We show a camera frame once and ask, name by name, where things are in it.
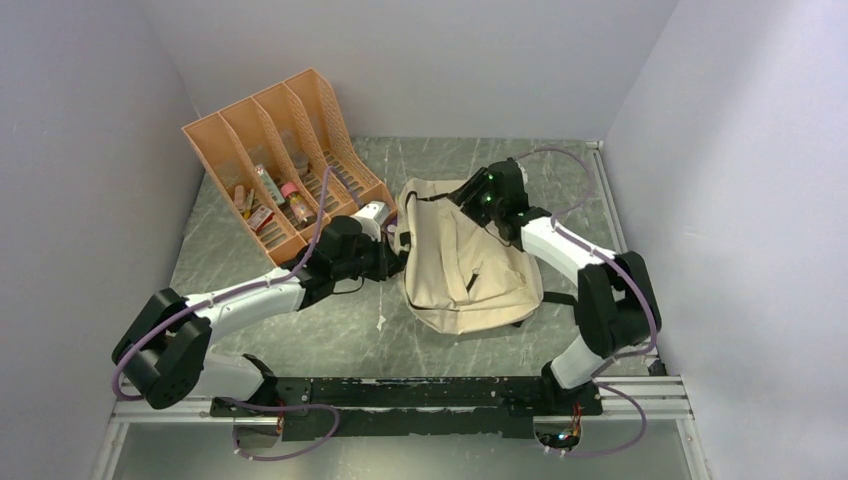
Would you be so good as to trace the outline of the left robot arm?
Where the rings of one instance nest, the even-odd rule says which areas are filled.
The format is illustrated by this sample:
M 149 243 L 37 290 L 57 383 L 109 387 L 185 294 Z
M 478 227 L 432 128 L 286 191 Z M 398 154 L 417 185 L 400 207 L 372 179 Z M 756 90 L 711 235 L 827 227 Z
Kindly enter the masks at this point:
M 278 406 L 277 377 L 258 358 L 210 353 L 224 337 L 269 317 L 299 312 L 330 297 L 342 280 L 385 281 L 402 271 L 384 232 L 370 236 L 352 216 L 332 219 L 295 258 L 229 288 L 181 296 L 152 295 L 112 352 L 113 391 L 126 378 L 134 399 L 156 410 L 191 395 L 236 401 L 261 416 Z

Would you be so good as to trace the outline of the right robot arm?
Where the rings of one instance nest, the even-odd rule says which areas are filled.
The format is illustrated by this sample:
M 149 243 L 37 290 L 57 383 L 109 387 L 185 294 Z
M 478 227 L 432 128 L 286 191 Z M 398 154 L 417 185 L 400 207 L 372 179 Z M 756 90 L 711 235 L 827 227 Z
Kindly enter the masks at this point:
M 579 334 L 542 369 L 542 406 L 562 414 L 578 390 L 643 341 L 654 343 L 661 315 L 642 256 L 601 248 L 566 229 L 552 213 L 530 204 L 525 174 L 509 158 L 479 169 L 448 196 L 480 227 L 556 269 L 577 288 L 573 313 Z

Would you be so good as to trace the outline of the beige canvas backpack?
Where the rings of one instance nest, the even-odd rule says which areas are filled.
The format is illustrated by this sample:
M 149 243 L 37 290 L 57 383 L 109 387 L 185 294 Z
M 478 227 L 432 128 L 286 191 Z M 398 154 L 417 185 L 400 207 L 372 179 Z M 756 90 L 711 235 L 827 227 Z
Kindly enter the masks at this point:
M 475 224 L 448 199 L 459 180 L 412 178 L 397 196 L 392 240 L 413 315 L 441 334 L 462 335 L 524 321 L 546 300 L 537 261 Z

